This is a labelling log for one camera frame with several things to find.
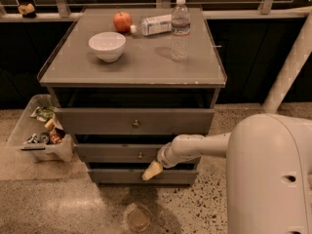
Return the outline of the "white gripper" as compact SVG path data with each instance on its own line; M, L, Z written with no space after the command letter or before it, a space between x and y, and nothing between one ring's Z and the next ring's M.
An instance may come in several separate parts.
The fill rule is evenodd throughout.
M160 174L163 171L163 167L172 168L180 162L179 158L173 153L172 144L170 142L165 144L158 151L157 161L153 161L143 172L141 176L143 180L148 181L156 175Z

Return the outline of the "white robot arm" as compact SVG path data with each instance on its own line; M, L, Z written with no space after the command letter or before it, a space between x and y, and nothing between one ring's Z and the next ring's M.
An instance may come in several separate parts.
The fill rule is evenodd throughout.
M312 234L312 121L256 114L232 132L179 135L142 174L202 156L226 158L228 234Z

